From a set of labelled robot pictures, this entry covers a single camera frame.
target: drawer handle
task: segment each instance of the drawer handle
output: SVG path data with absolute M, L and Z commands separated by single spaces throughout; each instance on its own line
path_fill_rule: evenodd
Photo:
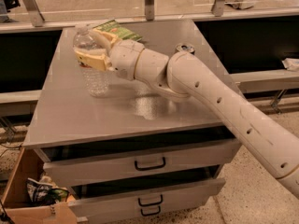
M 141 215 L 143 217 L 153 216 L 153 215 L 157 215 L 157 214 L 161 213 L 161 207 L 160 207 L 160 205 L 158 205 L 158 211 L 154 212 L 154 213 L 147 213 L 147 214 L 145 214 L 142 209 L 141 209 L 140 212 L 141 212 Z
M 148 170 L 153 170 L 153 169 L 164 168 L 166 166 L 166 159 L 165 159 L 165 157 L 162 157 L 162 161 L 163 161 L 163 163 L 161 165 L 152 166 L 152 167 L 146 167 L 146 168 L 140 168 L 140 167 L 138 167 L 138 161 L 135 161 L 135 168 L 138 171 L 148 171 Z
M 148 204 L 142 204 L 140 198 L 138 198 L 138 204 L 142 207 L 146 207 L 146 206 L 152 206 L 152 205 L 159 205 L 163 202 L 163 195 L 160 195 L 161 200 L 157 203 L 148 203 Z

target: drawer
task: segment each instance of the drawer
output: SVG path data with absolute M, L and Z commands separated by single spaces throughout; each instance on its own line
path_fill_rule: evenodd
M 81 199 L 69 203 L 77 217 L 91 224 L 107 223 L 133 217 L 154 216 L 206 204 L 217 195 L 224 179 L 207 179 L 185 184 Z
M 230 162 L 239 149 L 235 139 L 162 147 L 117 155 L 48 162 L 44 170 L 60 187 L 155 175 Z
M 99 140 L 85 143 L 64 144 L 57 147 L 43 147 L 37 154 L 44 162 L 65 161 L 109 154 L 121 154 L 159 147 L 177 147 L 235 138 L 224 126 L 196 130 L 146 134 L 127 138 Z

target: cardboard box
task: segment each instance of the cardboard box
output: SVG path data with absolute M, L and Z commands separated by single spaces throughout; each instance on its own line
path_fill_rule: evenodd
M 86 224 L 87 219 L 78 220 L 67 203 L 52 206 L 31 207 L 26 180 L 39 179 L 43 172 L 43 161 L 33 150 L 21 149 L 20 156 L 10 175 L 2 203 L 7 215 L 16 224 Z

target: speckled floor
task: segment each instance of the speckled floor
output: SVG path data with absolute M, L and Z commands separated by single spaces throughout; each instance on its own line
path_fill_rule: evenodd
M 12 142 L 10 142 L 6 131 L 0 128 L 0 195 L 4 192 L 7 183 L 6 179 L 18 159 L 19 147 L 27 132 L 25 126 L 17 126 L 15 128 L 17 133 L 14 135 Z
M 299 136 L 299 98 L 282 100 L 282 114 L 273 114 L 268 102 L 255 104 L 280 125 Z M 15 147 L 20 142 L 10 144 Z M 0 147 L 0 154 L 5 149 Z M 18 151 L 8 151 L 0 158 L 0 174 L 14 165 Z M 226 184 L 220 194 L 209 198 L 205 206 L 135 218 L 113 224 L 297 224 L 299 200 L 292 196 L 244 148 L 240 148 L 220 177 Z

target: plastic water bottle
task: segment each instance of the plastic water bottle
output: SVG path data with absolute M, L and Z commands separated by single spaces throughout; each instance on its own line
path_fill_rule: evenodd
M 77 26 L 76 28 L 77 34 L 74 37 L 74 49 L 102 49 L 90 35 L 86 25 Z M 94 97 L 104 96 L 108 90 L 107 72 L 99 71 L 84 63 L 79 63 L 79 66 L 89 94 Z

